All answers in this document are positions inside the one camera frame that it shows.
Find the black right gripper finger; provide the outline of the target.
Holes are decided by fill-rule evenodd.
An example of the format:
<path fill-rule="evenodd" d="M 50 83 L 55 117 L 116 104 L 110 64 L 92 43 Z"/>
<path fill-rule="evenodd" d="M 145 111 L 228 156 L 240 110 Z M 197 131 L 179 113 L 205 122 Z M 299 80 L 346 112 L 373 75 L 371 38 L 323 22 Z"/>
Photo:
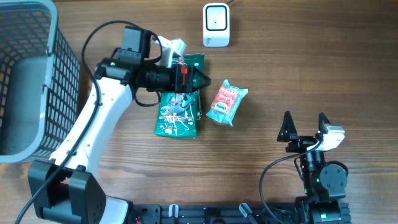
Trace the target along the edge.
<path fill-rule="evenodd" d="M 328 132 L 328 127 L 330 122 L 324 113 L 318 115 L 318 132 L 320 134 L 326 134 Z"/>
<path fill-rule="evenodd" d="M 290 142 L 298 139 L 297 130 L 294 125 L 294 121 L 290 111 L 284 113 L 284 119 L 282 122 L 281 129 L 277 136 L 278 142 Z"/>

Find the teal tissue pack wrapper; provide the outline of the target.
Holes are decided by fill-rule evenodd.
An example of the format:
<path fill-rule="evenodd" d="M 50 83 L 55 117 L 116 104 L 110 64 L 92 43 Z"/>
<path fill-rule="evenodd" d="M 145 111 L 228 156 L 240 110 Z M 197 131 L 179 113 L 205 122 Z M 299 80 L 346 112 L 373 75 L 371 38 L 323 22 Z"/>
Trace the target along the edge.
<path fill-rule="evenodd" d="M 206 116 L 218 124 L 233 126 L 233 119 L 241 101 L 248 94 L 247 88 L 232 86 L 227 79 L 220 86 Z"/>

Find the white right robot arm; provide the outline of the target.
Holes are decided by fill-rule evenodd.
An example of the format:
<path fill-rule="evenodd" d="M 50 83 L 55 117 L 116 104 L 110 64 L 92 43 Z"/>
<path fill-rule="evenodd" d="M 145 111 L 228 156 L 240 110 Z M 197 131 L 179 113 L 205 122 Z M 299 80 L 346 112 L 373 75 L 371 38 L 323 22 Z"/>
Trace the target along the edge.
<path fill-rule="evenodd" d="M 277 141 L 286 142 L 286 152 L 294 153 L 305 196 L 295 199 L 297 223 L 344 223 L 348 216 L 340 199 L 346 197 L 348 167 L 325 160 L 324 153 L 336 149 L 345 138 L 342 126 L 334 126 L 324 113 L 318 117 L 314 136 L 300 136 L 289 111 L 284 113 Z"/>

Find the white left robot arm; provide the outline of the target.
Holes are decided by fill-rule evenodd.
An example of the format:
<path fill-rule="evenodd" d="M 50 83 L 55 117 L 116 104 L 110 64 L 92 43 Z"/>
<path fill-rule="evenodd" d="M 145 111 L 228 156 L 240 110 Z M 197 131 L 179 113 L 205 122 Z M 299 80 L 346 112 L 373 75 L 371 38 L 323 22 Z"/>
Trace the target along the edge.
<path fill-rule="evenodd" d="M 98 164 L 119 118 L 144 88 L 161 94 L 193 93 L 208 87 L 209 77 L 193 65 L 173 63 L 177 46 L 161 47 L 160 37 L 125 22 L 123 42 L 90 72 L 90 97 L 66 139 L 46 162 L 34 161 L 28 172 L 28 202 L 37 217 L 57 223 L 130 223 L 134 204 L 105 194 L 96 180 Z"/>

